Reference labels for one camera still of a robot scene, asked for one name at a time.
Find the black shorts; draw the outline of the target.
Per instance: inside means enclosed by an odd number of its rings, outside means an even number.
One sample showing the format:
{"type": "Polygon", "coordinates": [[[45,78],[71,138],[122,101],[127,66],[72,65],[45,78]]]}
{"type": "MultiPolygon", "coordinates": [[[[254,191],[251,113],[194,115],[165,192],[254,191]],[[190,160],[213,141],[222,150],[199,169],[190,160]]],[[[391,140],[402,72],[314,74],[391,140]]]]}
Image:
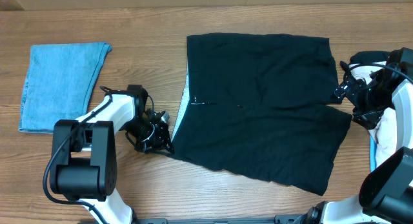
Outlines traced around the black shorts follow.
{"type": "Polygon", "coordinates": [[[323,195],[351,115],[324,37],[188,36],[176,159],[323,195]]]}

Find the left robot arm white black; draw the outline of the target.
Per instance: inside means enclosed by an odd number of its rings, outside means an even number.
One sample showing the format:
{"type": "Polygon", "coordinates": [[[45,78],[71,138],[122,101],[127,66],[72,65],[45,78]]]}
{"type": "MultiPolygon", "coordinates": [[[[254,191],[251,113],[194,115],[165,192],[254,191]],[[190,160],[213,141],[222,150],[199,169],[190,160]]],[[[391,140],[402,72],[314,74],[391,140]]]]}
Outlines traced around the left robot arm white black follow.
{"type": "Polygon", "coordinates": [[[170,116],[145,107],[152,98],[142,85],[100,89],[105,96],[95,109],[55,124],[43,192],[54,203],[81,205],[96,223],[138,223],[134,209],[116,189],[115,135],[125,132],[137,152],[173,154],[170,116]]]}

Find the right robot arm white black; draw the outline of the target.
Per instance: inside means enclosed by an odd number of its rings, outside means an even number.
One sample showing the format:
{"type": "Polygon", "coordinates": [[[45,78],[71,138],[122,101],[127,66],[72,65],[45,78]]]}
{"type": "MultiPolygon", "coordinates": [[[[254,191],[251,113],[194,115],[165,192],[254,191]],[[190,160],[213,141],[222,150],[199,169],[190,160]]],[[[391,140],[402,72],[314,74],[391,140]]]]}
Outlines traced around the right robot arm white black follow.
{"type": "Polygon", "coordinates": [[[412,223],[412,50],[391,52],[385,64],[367,63],[371,81],[351,72],[364,63],[340,63],[343,82],[334,94],[354,106],[353,120],[367,129],[379,123],[386,108],[396,112],[396,151],[364,180],[359,194],[321,202],[295,223],[412,223]]]}

